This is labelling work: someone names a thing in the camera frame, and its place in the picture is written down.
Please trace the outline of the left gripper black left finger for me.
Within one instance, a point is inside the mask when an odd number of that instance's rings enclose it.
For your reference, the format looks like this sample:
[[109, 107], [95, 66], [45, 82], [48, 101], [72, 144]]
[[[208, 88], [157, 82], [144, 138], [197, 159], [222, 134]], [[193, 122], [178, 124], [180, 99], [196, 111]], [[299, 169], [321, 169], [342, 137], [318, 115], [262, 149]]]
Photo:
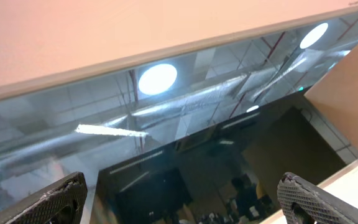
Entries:
[[0, 210], [0, 224], [80, 224], [88, 189], [82, 172], [73, 172]]

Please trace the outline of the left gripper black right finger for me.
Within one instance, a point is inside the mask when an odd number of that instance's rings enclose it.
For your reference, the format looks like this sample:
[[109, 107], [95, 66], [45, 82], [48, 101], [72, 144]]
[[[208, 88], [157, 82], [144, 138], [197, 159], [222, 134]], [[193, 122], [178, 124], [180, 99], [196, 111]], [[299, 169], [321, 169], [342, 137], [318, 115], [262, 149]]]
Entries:
[[291, 172], [280, 179], [277, 198], [287, 223], [358, 224], [358, 208]]

